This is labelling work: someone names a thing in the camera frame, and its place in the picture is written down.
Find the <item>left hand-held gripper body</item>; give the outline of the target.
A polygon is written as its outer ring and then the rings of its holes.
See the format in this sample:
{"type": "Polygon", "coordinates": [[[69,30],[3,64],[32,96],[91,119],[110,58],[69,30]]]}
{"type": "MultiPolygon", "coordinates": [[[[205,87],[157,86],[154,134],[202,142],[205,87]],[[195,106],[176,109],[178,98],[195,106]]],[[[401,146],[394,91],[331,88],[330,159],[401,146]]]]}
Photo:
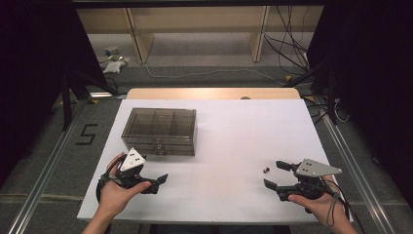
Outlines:
{"type": "Polygon", "coordinates": [[[118,167],[117,183],[121,187],[129,189],[143,181],[150,181],[149,189],[158,189],[159,183],[156,179],[145,178],[140,175],[145,162],[145,158],[134,148],[131,148],[129,153],[123,156],[118,167]]]}

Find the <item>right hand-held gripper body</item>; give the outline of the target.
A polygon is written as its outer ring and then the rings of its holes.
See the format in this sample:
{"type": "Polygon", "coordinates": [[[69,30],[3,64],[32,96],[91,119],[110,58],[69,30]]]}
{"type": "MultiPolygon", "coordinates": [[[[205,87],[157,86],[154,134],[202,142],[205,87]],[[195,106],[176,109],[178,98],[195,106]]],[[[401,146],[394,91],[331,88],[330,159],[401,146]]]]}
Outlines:
{"type": "Polygon", "coordinates": [[[298,179],[295,185],[278,186],[277,194],[281,201],[287,201],[288,196],[295,194],[310,200],[320,198],[326,191],[326,184],[323,176],[338,175],[342,170],[323,163],[304,159],[299,164],[290,164],[293,175],[298,179]]]}

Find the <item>smoky transparent drawer box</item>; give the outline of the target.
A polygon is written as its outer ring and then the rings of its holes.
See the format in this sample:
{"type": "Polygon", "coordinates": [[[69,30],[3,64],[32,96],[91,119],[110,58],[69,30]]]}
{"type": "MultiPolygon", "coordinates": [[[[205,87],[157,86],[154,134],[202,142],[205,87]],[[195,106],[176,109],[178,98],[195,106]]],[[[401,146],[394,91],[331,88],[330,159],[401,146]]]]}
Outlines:
{"type": "Polygon", "coordinates": [[[123,130],[123,137],[177,137],[191,138],[192,145],[140,144],[126,145],[127,149],[142,145],[150,148],[185,148],[196,151],[197,110],[179,108],[144,108],[135,107],[123,130]]]}

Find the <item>person's right hand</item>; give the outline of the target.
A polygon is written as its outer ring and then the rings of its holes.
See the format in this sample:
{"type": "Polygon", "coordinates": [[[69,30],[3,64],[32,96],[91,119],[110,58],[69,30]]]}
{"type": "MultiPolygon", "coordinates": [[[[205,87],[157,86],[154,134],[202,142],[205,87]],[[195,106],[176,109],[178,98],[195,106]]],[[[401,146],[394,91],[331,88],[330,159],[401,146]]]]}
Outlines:
{"type": "Polygon", "coordinates": [[[334,185],[334,178],[332,175],[324,175],[322,177],[327,181],[327,185],[333,191],[333,195],[324,193],[316,200],[310,200],[300,195],[289,195],[288,201],[300,205],[308,209],[314,217],[319,221],[322,217],[346,216],[344,205],[339,200],[339,189],[334,185]]]}

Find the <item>person's left hand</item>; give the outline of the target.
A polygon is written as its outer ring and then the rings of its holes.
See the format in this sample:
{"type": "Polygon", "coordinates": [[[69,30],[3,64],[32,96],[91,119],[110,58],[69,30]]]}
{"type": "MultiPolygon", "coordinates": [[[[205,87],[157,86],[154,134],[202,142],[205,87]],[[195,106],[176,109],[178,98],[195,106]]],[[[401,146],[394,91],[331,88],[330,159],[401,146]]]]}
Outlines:
{"type": "Polygon", "coordinates": [[[100,201],[96,215],[113,218],[124,210],[128,202],[135,195],[151,186],[143,181],[132,188],[122,188],[114,181],[108,181],[100,190],[100,201]]]}

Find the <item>white board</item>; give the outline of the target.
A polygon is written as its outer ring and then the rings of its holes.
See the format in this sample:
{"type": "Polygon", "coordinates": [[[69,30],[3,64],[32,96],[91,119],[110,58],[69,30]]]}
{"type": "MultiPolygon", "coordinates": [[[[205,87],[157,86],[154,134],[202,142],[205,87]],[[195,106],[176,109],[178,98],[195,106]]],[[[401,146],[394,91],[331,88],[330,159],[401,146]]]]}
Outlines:
{"type": "Polygon", "coordinates": [[[302,224],[315,218],[283,202],[264,185],[296,183],[276,166],[304,159],[326,163],[324,149],[301,99],[166,100],[125,99],[103,148],[94,177],[126,147],[121,135],[135,107],[197,110],[194,156],[153,156],[142,174],[168,174],[157,194],[134,197],[120,220],[180,224],[302,224]]]}

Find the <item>person's clothing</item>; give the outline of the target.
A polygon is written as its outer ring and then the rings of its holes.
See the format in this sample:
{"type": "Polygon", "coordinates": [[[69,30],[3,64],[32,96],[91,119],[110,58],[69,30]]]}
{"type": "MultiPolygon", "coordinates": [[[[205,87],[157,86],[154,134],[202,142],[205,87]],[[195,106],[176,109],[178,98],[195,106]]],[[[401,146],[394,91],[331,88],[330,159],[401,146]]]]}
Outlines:
{"type": "Polygon", "coordinates": [[[151,224],[142,234],[291,234],[288,225],[151,224]]]}

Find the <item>black tripod stand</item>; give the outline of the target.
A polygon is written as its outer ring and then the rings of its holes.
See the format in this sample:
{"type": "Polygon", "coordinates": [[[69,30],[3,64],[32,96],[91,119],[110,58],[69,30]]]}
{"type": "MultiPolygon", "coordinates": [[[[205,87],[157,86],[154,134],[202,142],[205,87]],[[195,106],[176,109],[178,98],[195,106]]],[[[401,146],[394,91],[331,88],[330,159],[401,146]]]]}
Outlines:
{"type": "Polygon", "coordinates": [[[122,94],[119,90],[110,87],[105,78],[103,78],[102,81],[99,81],[98,79],[94,79],[92,76],[79,70],[65,71],[61,78],[60,89],[63,102],[64,120],[62,129],[64,131],[68,129],[72,122],[70,93],[73,93],[79,100],[87,100],[92,97],[91,93],[87,89],[88,85],[98,87],[113,96],[120,96],[122,94]]]}
{"type": "Polygon", "coordinates": [[[307,79],[313,77],[314,81],[311,85],[311,93],[313,95],[320,95],[323,91],[327,93],[327,109],[326,114],[334,125],[337,124],[337,117],[335,115],[335,69],[334,65],[330,61],[322,61],[314,68],[304,74],[289,80],[284,88],[293,88],[298,84],[306,81],[307,79]]]}

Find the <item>white cloth bag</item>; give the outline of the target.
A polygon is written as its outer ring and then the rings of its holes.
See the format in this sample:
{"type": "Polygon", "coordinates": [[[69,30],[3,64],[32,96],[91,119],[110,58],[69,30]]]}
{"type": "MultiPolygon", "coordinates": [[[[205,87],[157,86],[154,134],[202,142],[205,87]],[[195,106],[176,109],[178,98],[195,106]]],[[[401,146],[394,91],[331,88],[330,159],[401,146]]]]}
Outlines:
{"type": "Polygon", "coordinates": [[[118,61],[111,61],[107,64],[107,66],[104,68],[103,72],[104,73],[115,73],[119,74],[121,71],[122,67],[127,66],[128,63],[125,62],[124,60],[118,60],[118,61]]]}

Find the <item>wooden table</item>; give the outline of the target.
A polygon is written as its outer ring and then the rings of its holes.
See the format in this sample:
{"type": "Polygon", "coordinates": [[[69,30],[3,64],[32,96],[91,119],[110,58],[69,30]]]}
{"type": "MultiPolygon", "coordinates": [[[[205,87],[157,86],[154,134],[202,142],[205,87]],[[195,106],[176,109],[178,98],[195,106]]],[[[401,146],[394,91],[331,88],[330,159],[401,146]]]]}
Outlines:
{"type": "Polygon", "coordinates": [[[127,99],[299,99],[294,88],[134,88],[127,99]]]}

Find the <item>black curtain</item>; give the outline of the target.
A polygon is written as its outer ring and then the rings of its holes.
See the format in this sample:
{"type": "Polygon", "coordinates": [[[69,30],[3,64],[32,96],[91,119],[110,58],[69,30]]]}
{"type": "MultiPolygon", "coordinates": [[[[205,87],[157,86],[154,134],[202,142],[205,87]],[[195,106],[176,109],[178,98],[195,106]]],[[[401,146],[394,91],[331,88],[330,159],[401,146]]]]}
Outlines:
{"type": "Polygon", "coordinates": [[[71,0],[0,0],[0,187],[34,142],[65,71],[104,78],[71,0]]]}
{"type": "Polygon", "coordinates": [[[311,65],[333,46],[335,94],[413,209],[413,0],[326,0],[311,65]]]}

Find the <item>light wooden bench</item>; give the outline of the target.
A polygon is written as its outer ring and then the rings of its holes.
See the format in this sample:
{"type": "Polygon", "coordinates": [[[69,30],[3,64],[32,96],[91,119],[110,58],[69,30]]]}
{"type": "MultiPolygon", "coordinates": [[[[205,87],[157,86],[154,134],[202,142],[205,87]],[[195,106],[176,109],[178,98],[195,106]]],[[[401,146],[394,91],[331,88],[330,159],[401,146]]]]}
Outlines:
{"type": "Polygon", "coordinates": [[[287,23],[293,32],[313,32],[322,6],[176,7],[79,9],[89,34],[128,34],[137,61],[147,61],[156,33],[242,32],[251,57],[258,62],[266,32],[280,32],[287,23]]]}

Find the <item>aluminium floor rail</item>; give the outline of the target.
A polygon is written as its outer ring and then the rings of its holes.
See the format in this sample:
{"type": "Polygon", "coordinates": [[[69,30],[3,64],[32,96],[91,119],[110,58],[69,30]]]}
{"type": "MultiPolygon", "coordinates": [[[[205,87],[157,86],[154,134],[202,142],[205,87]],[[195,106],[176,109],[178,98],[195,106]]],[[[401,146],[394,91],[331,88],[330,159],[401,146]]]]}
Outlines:
{"type": "Polygon", "coordinates": [[[15,216],[11,226],[8,228],[7,234],[24,233],[72,135],[77,120],[86,105],[87,102],[85,100],[79,100],[73,107],[73,113],[69,117],[69,123],[64,125],[63,129],[58,132],[58,137],[56,138],[54,148],[48,155],[48,159],[44,163],[42,171],[36,177],[36,180],[31,186],[29,192],[25,195],[23,203],[19,208],[19,212],[15,216]]]}
{"type": "Polygon", "coordinates": [[[364,202],[364,205],[368,209],[379,233],[395,234],[395,229],[389,220],[389,216],[387,215],[383,206],[380,204],[376,193],[373,191],[365,174],[361,170],[361,167],[357,164],[357,160],[354,157],[354,154],[352,153],[350,147],[346,143],[338,126],[334,125],[328,117],[323,117],[322,121],[324,122],[332,139],[338,147],[342,160],[344,161],[348,172],[351,175],[364,202]]]}

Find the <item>short aluminium rail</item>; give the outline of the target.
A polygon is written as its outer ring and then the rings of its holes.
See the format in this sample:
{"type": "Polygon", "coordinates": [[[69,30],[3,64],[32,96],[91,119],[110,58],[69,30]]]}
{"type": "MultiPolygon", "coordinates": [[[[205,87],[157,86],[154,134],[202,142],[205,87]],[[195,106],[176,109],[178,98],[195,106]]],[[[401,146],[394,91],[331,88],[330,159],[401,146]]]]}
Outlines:
{"type": "Polygon", "coordinates": [[[90,97],[95,99],[95,98],[120,98],[120,99],[125,99],[127,95],[113,95],[108,92],[91,92],[90,97]]]}

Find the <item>black frame bar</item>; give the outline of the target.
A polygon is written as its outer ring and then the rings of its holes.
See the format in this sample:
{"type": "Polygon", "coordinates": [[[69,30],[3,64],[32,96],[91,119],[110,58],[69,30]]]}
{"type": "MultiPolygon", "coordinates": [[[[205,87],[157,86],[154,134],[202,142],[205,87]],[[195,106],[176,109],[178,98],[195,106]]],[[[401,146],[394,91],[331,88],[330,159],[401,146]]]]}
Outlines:
{"type": "Polygon", "coordinates": [[[330,0],[71,0],[76,8],[162,8],[326,5],[330,0]]]}

